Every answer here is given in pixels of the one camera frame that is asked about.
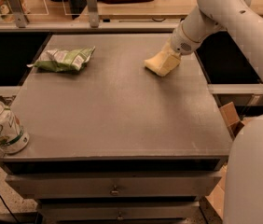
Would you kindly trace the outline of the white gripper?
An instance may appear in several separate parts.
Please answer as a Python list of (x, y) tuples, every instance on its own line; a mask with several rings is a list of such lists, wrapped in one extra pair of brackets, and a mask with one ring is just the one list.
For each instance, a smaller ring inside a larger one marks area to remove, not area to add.
[(181, 62), (181, 55), (193, 53), (201, 42), (190, 38), (184, 31), (184, 22), (182, 21), (174, 30), (171, 39), (168, 38), (157, 55), (148, 61), (148, 68), (158, 76), (168, 75)]

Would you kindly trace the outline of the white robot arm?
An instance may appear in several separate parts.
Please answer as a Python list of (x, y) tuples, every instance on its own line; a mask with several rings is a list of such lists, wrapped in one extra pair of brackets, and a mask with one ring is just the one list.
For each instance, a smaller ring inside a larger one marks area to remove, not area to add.
[[(183, 55), (209, 35), (227, 30), (263, 81), (263, 18), (251, 0), (197, 0), (145, 67), (164, 77)], [(249, 121), (233, 141), (226, 174), (223, 224), (263, 224), (263, 115)]]

